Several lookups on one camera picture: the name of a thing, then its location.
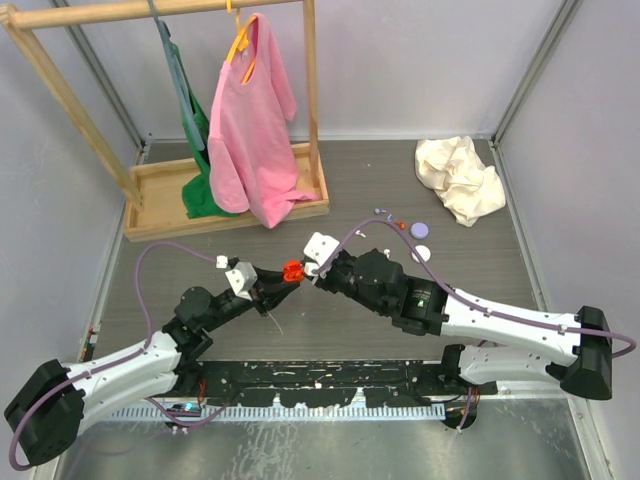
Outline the orange charging case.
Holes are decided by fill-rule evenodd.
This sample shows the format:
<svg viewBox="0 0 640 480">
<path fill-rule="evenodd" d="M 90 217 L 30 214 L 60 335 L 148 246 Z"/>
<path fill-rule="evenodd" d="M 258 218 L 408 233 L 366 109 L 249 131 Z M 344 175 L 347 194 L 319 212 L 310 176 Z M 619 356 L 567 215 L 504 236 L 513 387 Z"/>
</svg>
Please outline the orange charging case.
<svg viewBox="0 0 640 480">
<path fill-rule="evenodd" d="M 299 260 L 287 262 L 282 271 L 283 281 L 285 283 L 300 283 L 305 277 L 305 266 Z"/>
</svg>

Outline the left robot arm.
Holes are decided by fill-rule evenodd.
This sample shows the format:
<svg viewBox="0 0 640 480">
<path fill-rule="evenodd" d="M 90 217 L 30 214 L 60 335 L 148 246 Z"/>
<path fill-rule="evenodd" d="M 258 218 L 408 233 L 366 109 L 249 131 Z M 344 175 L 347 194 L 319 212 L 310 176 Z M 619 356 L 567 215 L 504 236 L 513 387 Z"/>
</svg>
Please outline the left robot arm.
<svg viewBox="0 0 640 480">
<path fill-rule="evenodd" d="M 304 278 L 300 264 L 284 271 L 239 262 L 226 272 L 229 287 L 218 295 L 191 287 L 173 318 L 130 347 L 85 363 L 41 364 L 4 411 L 13 437 L 9 462 L 26 471 L 62 454 L 99 420 L 135 401 L 173 391 L 194 393 L 199 357 L 210 332 L 255 310 L 268 315 Z"/>
</svg>

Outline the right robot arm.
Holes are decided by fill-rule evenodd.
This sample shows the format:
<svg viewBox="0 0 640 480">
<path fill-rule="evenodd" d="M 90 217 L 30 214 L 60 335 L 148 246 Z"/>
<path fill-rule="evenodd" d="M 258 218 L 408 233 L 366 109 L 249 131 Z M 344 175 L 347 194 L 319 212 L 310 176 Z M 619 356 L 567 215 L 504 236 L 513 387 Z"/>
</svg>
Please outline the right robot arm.
<svg viewBox="0 0 640 480">
<path fill-rule="evenodd" d="M 496 343 L 495 353 L 477 346 L 445 348 L 438 379 L 449 393 L 497 381 L 549 381 L 589 400 L 613 396 L 612 342 L 597 308 L 553 314 L 487 301 L 410 276 L 376 249 L 360 256 L 342 251 L 324 272 L 318 269 L 329 259 L 327 251 L 307 246 L 304 257 L 316 287 L 390 318 L 405 333 Z"/>
</svg>

